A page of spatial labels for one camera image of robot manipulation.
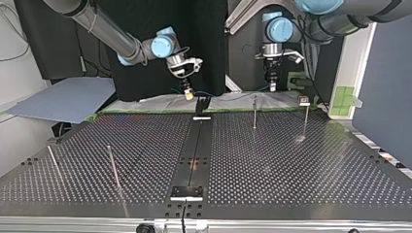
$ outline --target metal plate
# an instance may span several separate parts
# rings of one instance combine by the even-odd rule
[[[100,116],[54,148],[58,167],[43,155],[3,178],[0,215],[165,217],[190,117]]]
[[[412,181],[345,128],[312,113],[213,116],[211,219],[412,220]]]

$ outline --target green tape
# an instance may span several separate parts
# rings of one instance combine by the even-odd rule
[[[355,88],[352,86],[338,86],[335,91],[331,114],[347,117],[351,112],[355,100]]]

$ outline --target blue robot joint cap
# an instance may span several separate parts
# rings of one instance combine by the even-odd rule
[[[267,37],[274,43],[285,43],[293,36],[293,23],[285,17],[273,19],[266,29]]]
[[[175,50],[176,43],[167,35],[159,35],[152,41],[152,52],[159,58],[170,56]]]

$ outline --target cable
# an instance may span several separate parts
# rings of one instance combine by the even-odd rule
[[[3,3],[3,2],[0,2],[0,7],[5,7],[6,9],[9,9],[9,10],[15,15],[15,17],[16,17],[17,19],[19,19],[18,13],[17,13],[17,11],[16,11],[13,7],[7,5],[6,3]],[[19,35],[19,37],[20,37],[24,42],[27,42],[27,38],[26,38],[24,32],[21,30],[21,33],[20,33],[20,32],[17,30],[17,28],[12,24],[12,22],[11,22],[10,19],[6,16],[6,14],[4,13],[3,10],[1,11],[1,15],[2,15],[2,18],[5,19],[5,20],[9,23],[9,25],[15,30],[15,32]]]
[[[303,31],[306,32],[306,23],[304,23],[303,28],[300,28],[300,30],[303,30]],[[308,45],[308,44],[307,44],[306,38],[303,37],[303,53],[304,53],[305,56],[308,54],[308,52],[306,51],[306,46],[307,46],[307,45]],[[316,94],[319,96],[319,99],[322,101],[322,103],[325,105],[327,111],[329,112],[329,106],[326,104],[325,99],[322,98],[321,93],[319,92],[318,88],[317,88],[316,85],[315,85],[315,79],[314,79],[314,77],[312,76],[312,72],[311,72],[311,65],[309,64],[308,59],[304,59],[304,60],[305,60],[306,67],[307,67],[307,69],[308,69],[309,80],[312,82],[313,88],[315,89]]]
[[[98,42],[97,42],[97,44],[98,44],[98,46],[97,46],[97,53],[98,53],[98,56],[99,56],[99,65],[100,65],[103,69],[105,69],[105,70],[107,70],[107,71],[111,71],[111,69],[106,68],[106,67],[103,65],[102,55],[101,55],[101,53],[102,53],[102,51],[101,51],[101,43],[102,43],[102,41],[100,41],[99,39],[97,39],[97,40],[98,40]]]
[[[97,71],[96,76],[98,76],[98,75],[99,75],[99,72],[100,72],[100,73],[102,73],[103,75],[105,75],[105,76],[107,76],[107,77],[111,77],[111,75],[109,75],[108,73],[100,70],[100,69],[97,67],[97,65],[94,64],[93,62],[88,61],[88,60],[86,60],[86,59],[84,59],[84,61],[85,61],[85,63],[87,63],[89,66],[93,67],[93,68]]]
[[[107,76],[107,77],[112,77],[112,75],[100,70],[99,67],[96,64],[94,64],[93,62],[85,59],[83,48],[80,44],[79,28],[78,28],[78,25],[75,21],[73,21],[73,23],[75,24],[76,39],[77,39],[77,42],[78,42],[78,45],[79,45],[79,53],[80,53],[81,60],[84,61],[86,64],[88,64],[89,66],[91,66],[92,68],[94,68],[96,70],[96,75],[95,75],[96,77],[99,76],[99,72],[102,73],[103,75]]]
[[[12,8],[11,6],[7,5],[6,3],[0,2],[0,7],[5,7],[6,9],[9,9],[15,16],[17,19],[19,19],[18,14],[16,12],[16,10],[14,8]],[[30,45],[27,42],[26,36],[24,34],[24,32],[21,30],[21,33],[16,29],[16,27],[12,24],[12,22],[10,21],[10,19],[6,16],[6,14],[4,13],[3,10],[0,11],[1,13],[1,17],[3,19],[5,19],[5,21],[12,27],[12,29],[18,34],[18,36],[27,44],[26,49],[24,50],[24,52],[22,52],[21,54],[14,56],[14,57],[10,57],[10,58],[5,58],[5,59],[0,59],[0,62],[3,61],[11,61],[11,60],[16,60],[18,58],[21,58],[23,56],[25,56],[28,51],[30,50]]]
[[[27,45],[25,51],[22,54],[14,56],[14,57],[6,58],[6,59],[0,59],[0,62],[11,61],[11,60],[16,60],[18,58],[21,58],[21,57],[25,56],[28,53],[29,49],[30,49],[30,46]]]
[[[182,94],[182,92],[180,92],[179,90],[177,90],[175,88],[170,88],[170,90],[172,90],[173,92],[176,92],[177,94]]]
[[[261,88],[261,89],[259,89],[257,92],[264,91],[264,90],[266,90],[268,87],[269,87],[269,86],[266,86],[266,87],[264,87],[264,88]],[[248,96],[250,96],[250,95],[255,94],[255,92],[251,92],[251,93],[249,93],[249,94],[247,94],[247,95],[243,95],[243,96],[240,96],[240,97],[236,97],[236,98],[228,99],[228,100],[227,100],[227,99],[222,99],[221,97],[218,97],[218,96],[213,95],[213,94],[211,94],[211,93],[208,93],[208,92],[206,92],[206,91],[196,91],[196,94],[197,94],[197,93],[199,93],[199,94],[205,94],[205,95],[208,95],[208,96],[210,96],[210,97],[217,98],[217,99],[219,99],[219,100],[221,100],[221,101],[234,101],[234,100],[239,100],[239,99],[242,99],[242,98],[245,98],[245,97],[248,97]]]
[[[183,214],[182,214],[182,232],[186,233],[186,226],[185,226],[185,211],[186,211],[186,205],[183,207]]]

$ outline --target black curtain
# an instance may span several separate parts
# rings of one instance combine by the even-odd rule
[[[99,5],[123,30],[141,41],[173,26],[181,46],[190,47],[189,55],[204,61],[201,73],[191,79],[193,87],[214,95],[224,93],[226,1],[101,0]],[[112,50],[108,55],[120,100],[136,101],[179,88],[164,59],[151,61],[147,67],[123,67]]]

